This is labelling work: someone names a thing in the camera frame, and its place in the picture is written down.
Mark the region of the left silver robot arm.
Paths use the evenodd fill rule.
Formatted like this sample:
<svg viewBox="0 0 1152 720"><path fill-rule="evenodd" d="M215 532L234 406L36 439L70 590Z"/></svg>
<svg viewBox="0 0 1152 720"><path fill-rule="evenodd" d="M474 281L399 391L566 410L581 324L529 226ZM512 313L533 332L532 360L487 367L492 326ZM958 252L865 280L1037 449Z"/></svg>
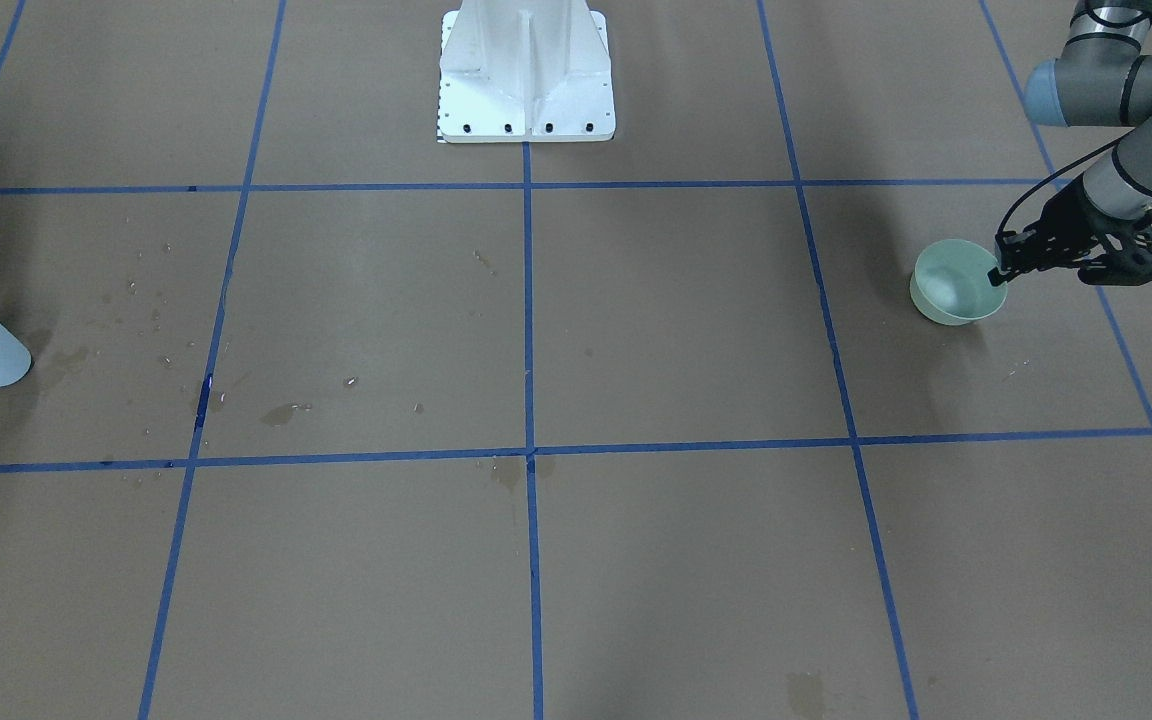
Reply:
<svg viewBox="0 0 1152 720"><path fill-rule="evenodd" d="M1152 1L1082 1L1059 56L1030 73L1026 118L1039 126L1107 127L1123 137L1075 161L1078 177L1021 232L995 236L990 283L1075 270L1079 282L1152 281Z"/></svg>

